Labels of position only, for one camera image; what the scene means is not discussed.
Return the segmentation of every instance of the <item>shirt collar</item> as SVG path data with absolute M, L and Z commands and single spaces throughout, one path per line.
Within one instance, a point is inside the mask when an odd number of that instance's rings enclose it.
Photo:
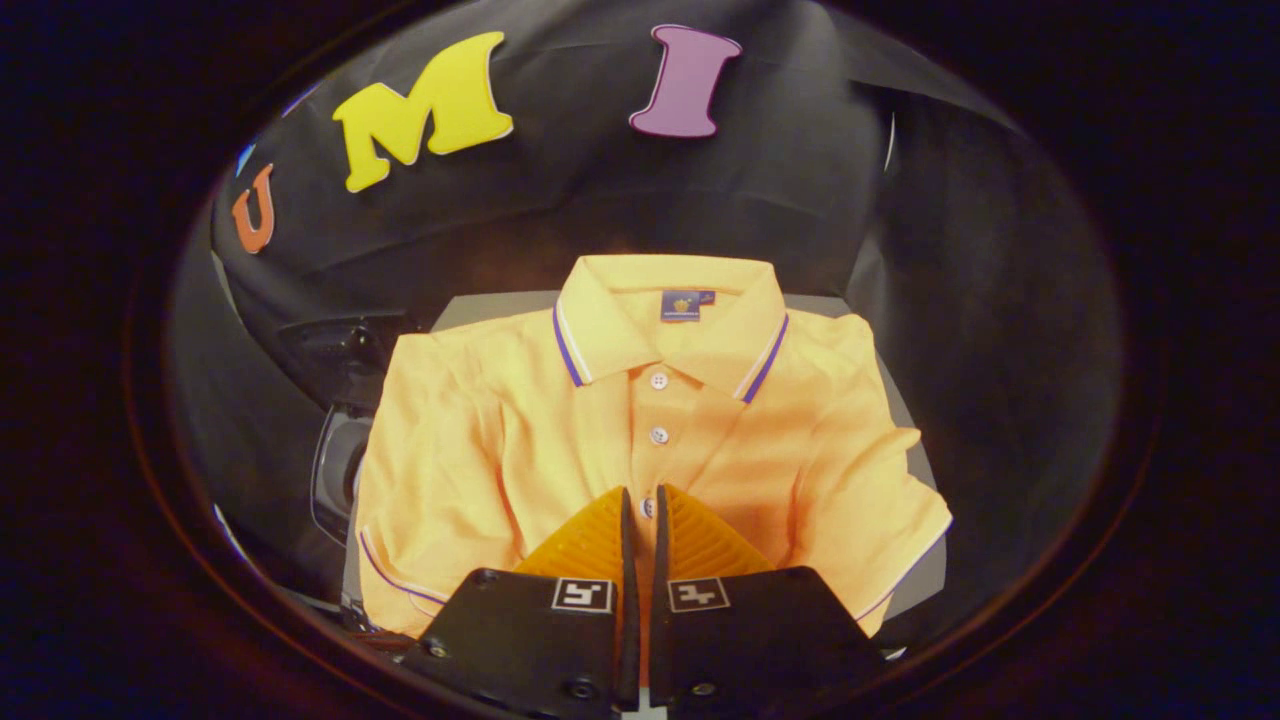
M 737 300 L 700 328 L 690 345 L 663 357 L 613 297 L 634 290 L 713 290 Z M 657 309 L 654 314 L 658 322 Z M 552 319 L 575 386 L 666 363 L 744 402 L 751 402 L 763 384 L 788 324 L 773 265 L 699 255 L 579 258 Z

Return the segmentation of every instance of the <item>blue stripe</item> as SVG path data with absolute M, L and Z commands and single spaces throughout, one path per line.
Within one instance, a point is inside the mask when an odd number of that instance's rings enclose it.
M 394 582 L 392 582 L 392 579 L 388 578 L 383 573 L 383 570 L 378 566 L 378 564 L 374 562 L 374 553 L 369 552 L 369 543 L 365 542 L 365 536 L 360 536 L 360 547 L 365 548 L 365 557 L 369 559 L 369 566 L 372 568 L 375 573 L 378 573 L 378 577 L 380 577 L 381 579 L 387 580 L 388 585 L 390 585 L 390 587 L 393 587 L 393 588 L 396 588 L 398 591 L 404 591 L 408 594 L 412 594 L 412 596 L 416 596 L 416 597 L 421 597 L 422 600 L 430 600 L 431 602 L 434 602 L 436 605 L 442 605 L 442 606 L 444 605 L 445 601 L 443 601 L 443 600 L 440 600 L 438 597 L 431 597 L 429 594 L 422 594 L 422 593 L 420 593 L 417 591 L 411 591 L 411 589 L 406 588 L 404 585 L 399 585 L 399 584 L 396 584 Z
M 564 336 L 559 332 L 559 318 L 556 316 L 556 307 L 552 307 L 552 324 L 556 325 L 556 342 L 561 346 L 561 357 L 564 359 L 564 366 L 568 368 L 568 377 L 573 378 L 573 387 L 582 387 L 582 378 L 577 374 L 577 368 L 573 366 L 573 360 L 568 356 L 568 347 L 564 347 Z
M 769 351 L 769 359 L 764 361 L 764 366 L 760 368 L 760 374 L 755 375 L 755 382 L 748 388 L 746 395 L 742 396 L 742 402 L 750 404 L 755 397 L 755 391 L 760 389 L 760 384 L 764 383 L 764 375 L 769 374 L 769 368 L 773 365 L 773 359 L 778 356 L 778 348 L 782 347 L 782 336 L 787 334 L 787 323 L 791 322 L 791 315 L 782 316 L 782 329 L 778 331 L 778 340 L 773 341 L 773 350 Z

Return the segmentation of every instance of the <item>dark background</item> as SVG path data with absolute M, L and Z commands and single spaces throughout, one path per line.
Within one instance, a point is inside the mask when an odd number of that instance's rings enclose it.
M 339 646 L 321 637 L 306 646 L 311 657 L 297 652 L 186 551 L 131 442 L 131 427 L 141 437 L 164 428 L 154 415 L 131 423 L 120 378 L 160 370 L 145 357 L 127 366 L 127 304 L 160 311 L 155 296 L 131 295 L 134 279 L 166 272 L 177 223 L 197 211 L 225 149 L 250 135 L 255 118 L 233 113 L 390 5 L 10 12 L 18 122 L 3 287 L 15 302 L 4 387 L 6 447 L 17 452 L 4 647 L 19 715 L 355 717 L 387 707 L 323 669 L 346 662 Z M 1132 370 L 1162 373 L 1170 388 L 1146 482 L 1096 561 L 1009 642 L 968 667 L 955 657 L 957 673 L 892 712 L 1267 716 L 1274 18 L 1194 3 L 858 12 L 974 79 L 1059 159 L 1116 238 L 1123 278 L 1142 290 L 1148 340 L 1162 351 L 1148 359 L 1164 360 Z

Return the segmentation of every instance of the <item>collar stripe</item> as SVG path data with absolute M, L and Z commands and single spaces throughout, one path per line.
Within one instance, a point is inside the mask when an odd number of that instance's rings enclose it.
M 577 357 L 577 366 L 582 369 L 582 377 L 586 378 L 586 382 L 591 382 L 591 369 L 586 366 L 586 357 L 582 357 L 582 351 L 577 348 L 577 341 L 573 340 L 573 328 L 568 327 L 568 316 L 564 315 L 564 306 L 559 300 L 556 301 L 556 306 L 559 307 L 559 322 L 564 327 L 564 337 L 568 338 L 568 346 L 573 348 L 573 356 Z
M 431 602 L 434 602 L 436 605 L 444 605 L 445 602 L 448 602 L 448 601 L 440 600 L 438 597 L 431 597 L 431 596 L 426 594 L 425 592 L 420 592 L 420 591 L 416 591 L 416 589 L 410 588 L 407 585 L 403 585 L 401 583 L 397 583 L 396 580 L 392 580 L 390 577 L 388 577 L 387 573 L 378 565 L 378 561 L 374 560 L 374 553 L 372 553 L 372 551 L 369 550 L 369 542 L 365 539 L 365 533 L 364 532 L 360 533 L 360 547 L 365 548 L 365 557 L 369 559 L 369 565 L 375 571 L 378 571 L 378 577 L 381 578 L 388 585 L 390 585 L 390 587 L 393 587 L 393 588 L 396 588 L 398 591 L 407 592 L 411 596 L 421 597 L 422 600 L 429 600 L 429 601 L 431 601 Z
M 783 313 L 782 319 L 778 320 L 778 327 L 774 328 L 773 334 L 769 336 L 771 338 L 776 340 L 778 337 L 778 331 L 782 329 L 782 323 L 785 323 L 786 320 L 787 315 L 786 313 Z M 760 355 L 755 359 L 755 363 L 751 363 L 751 369 L 746 372 L 746 375 L 742 375 L 742 382 L 737 383 L 737 389 L 733 391 L 733 397 L 742 398 L 742 388 L 745 388 L 748 383 L 751 382 L 751 378 L 755 377 L 755 372 L 760 369 L 760 363 L 764 363 L 768 359 L 769 350 L 772 347 L 773 347 L 772 342 L 764 346 L 764 350 L 760 351 Z
M 778 356 L 778 347 L 782 347 L 782 336 L 787 334 L 787 323 L 791 322 L 791 315 L 782 316 L 782 329 L 778 331 L 778 338 L 773 341 L 773 350 L 769 351 L 769 359 L 764 361 L 764 366 L 760 368 L 760 374 L 755 375 L 755 382 L 751 383 L 750 389 L 742 396 L 742 402 L 748 405 L 755 398 L 756 391 L 760 389 L 760 384 L 764 383 L 764 377 L 769 374 L 769 368 L 773 366 L 773 359 Z
M 556 328 L 556 343 L 559 345 L 561 357 L 564 359 L 564 366 L 568 368 L 568 377 L 573 380 L 573 387 L 582 387 L 582 378 L 577 374 L 577 368 L 573 366 L 573 359 L 568 356 L 568 347 L 564 346 L 564 336 L 559 329 L 559 302 L 552 307 L 552 325 Z

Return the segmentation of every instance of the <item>shirt sleeve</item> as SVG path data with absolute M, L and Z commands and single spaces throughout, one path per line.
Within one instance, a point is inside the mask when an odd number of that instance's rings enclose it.
M 360 587 L 375 625 L 420 637 L 470 571 L 518 562 L 500 443 L 497 401 L 466 354 L 402 336 L 356 503 Z
M 837 348 L 851 373 L 832 378 L 827 413 L 795 491 L 788 565 L 817 570 L 868 637 L 893 588 L 951 524 L 946 502 L 908 473 L 919 430 L 897 428 L 867 323 L 849 316 Z

